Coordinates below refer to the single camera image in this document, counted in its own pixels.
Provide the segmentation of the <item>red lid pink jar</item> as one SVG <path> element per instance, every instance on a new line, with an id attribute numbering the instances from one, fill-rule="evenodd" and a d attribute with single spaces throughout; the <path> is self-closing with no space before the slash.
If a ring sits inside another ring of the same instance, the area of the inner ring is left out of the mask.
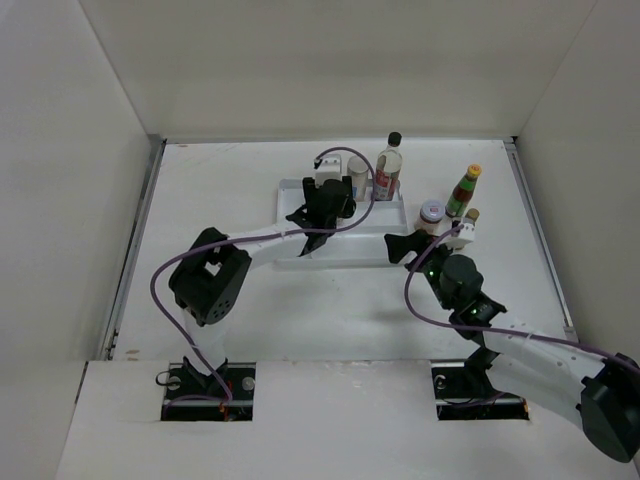
<path id="1" fill-rule="evenodd" d="M 445 209 L 440 201 L 426 200 L 421 205 L 415 226 L 418 230 L 435 235 L 444 216 Z"/>

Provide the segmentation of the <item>pink label spice jar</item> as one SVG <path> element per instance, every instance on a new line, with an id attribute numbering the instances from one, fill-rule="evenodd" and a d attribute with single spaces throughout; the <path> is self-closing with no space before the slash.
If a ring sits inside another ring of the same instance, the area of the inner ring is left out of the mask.
<path id="1" fill-rule="evenodd" d="M 351 178 L 354 200 L 364 201 L 369 178 L 368 164 L 357 155 L 351 156 L 347 162 L 347 175 Z"/>

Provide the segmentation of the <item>tall dark soy sauce bottle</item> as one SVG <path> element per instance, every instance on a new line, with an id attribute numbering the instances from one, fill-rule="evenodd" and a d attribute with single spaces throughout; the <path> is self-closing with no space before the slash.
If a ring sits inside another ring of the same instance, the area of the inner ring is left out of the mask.
<path id="1" fill-rule="evenodd" d="M 391 201 L 394 197 L 403 163 L 403 157 L 399 151 L 401 141 L 402 135 L 399 132 L 391 132 L 387 147 L 378 155 L 374 177 L 376 201 Z"/>

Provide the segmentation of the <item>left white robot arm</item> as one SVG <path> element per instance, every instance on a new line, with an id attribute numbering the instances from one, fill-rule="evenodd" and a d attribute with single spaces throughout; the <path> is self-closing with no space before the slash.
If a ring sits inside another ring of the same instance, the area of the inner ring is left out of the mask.
<path id="1" fill-rule="evenodd" d="M 231 312 L 250 270 L 283 259 L 308 255 L 334 234 L 338 221 L 356 210 L 351 179 L 329 179 L 317 187 L 311 177 L 302 181 L 304 203 L 283 222 L 252 232 L 241 245 L 216 246 L 179 263 L 168 286 L 184 311 L 185 326 L 205 364 L 190 375 L 190 386 L 206 399 L 224 387 L 224 336 Z"/>

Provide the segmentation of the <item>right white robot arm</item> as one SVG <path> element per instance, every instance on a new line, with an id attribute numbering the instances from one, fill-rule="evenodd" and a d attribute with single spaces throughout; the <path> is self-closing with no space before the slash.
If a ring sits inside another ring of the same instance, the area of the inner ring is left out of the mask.
<path id="1" fill-rule="evenodd" d="M 473 394 L 492 390 L 532 401 L 577 426 L 612 460 L 629 463 L 639 452 L 639 366 L 575 341 L 537 333 L 482 290 L 474 261 L 424 231 L 384 237 L 390 263 L 408 254 L 410 276 L 421 274 L 448 312 L 443 327 L 477 345 L 464 384 Z"/>

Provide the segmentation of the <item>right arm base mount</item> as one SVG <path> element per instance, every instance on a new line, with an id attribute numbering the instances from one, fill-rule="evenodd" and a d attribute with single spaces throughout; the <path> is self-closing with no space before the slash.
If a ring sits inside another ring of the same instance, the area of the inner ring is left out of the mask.
<path id="1" fill-rule="evenodd" d="M 431 363 L 439 420 L 529 420 L 525 399 L 498 391 L 490 383 L 487 371 L 496 358 L 496 353 L 479 347 L 466 359 Z"/>

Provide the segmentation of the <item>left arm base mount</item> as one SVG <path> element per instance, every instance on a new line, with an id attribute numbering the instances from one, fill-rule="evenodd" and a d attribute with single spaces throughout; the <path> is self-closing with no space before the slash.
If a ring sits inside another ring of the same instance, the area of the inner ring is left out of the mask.
<path id="1" fill-rule="evenodd" d="M 197 370 L 187 357 L 158 373 L 155 383 L 163 389 L 160 419 L 164 422 L 251 421 L 256 364 L 226 361 L 217 373 L 231 391 L 231 401 L 227 400 L 215 376 Z"/>

